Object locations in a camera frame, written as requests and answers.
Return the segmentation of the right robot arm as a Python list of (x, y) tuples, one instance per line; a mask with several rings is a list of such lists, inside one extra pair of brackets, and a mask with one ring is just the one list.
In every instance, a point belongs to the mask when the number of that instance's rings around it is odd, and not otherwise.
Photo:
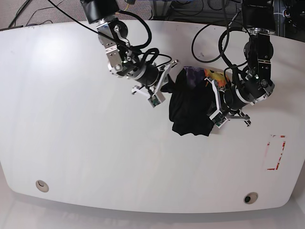
[[(164, 102), (162, 87), (169, 82), (169, 72), (175, 62), (169, 60), (156, 65), (155, 59), (162, 55), (158, 48), (142, 52), (152, 41), (147, 23), (131, 12), (120, 10), (115, 0), (82, 0), (81, 5), (88, 23), (97, 23), (99, 41), (105, 48), (111, 74), (137, 81), (139, 85), (132, 88), (132, 94), (142, 94), (153, 107)], [(116, 17), (118, 13), (134, 17), (145, 27), (148, 39), (144, 44), (130, 44), (128, 28)]]

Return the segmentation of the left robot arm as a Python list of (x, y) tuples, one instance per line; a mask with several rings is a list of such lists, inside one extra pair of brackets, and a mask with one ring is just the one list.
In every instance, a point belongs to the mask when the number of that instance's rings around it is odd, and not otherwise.
[(267, 99), (275, 88), (271, 80), (274, 49), (270, 41), (270, 35), (275, 33), (273, 1), (243, 0), (241, 12), (243, 27), (227, 29), (220, 37), (218, 48), (223, 51), (222, 41), (227, 33), (248, 33), (249, 41), (244, 46), (244, 69), (240, 70), (224, 57), (228, 69), (232, 70), (232, 78), (228, 79), (225, 73), (213, 73), (206, 77), (215, 95), (215, 107), (209, 117), (218, 128), (234, 119), (250, 126), (250, 117), (242, 112), (242, 108)]

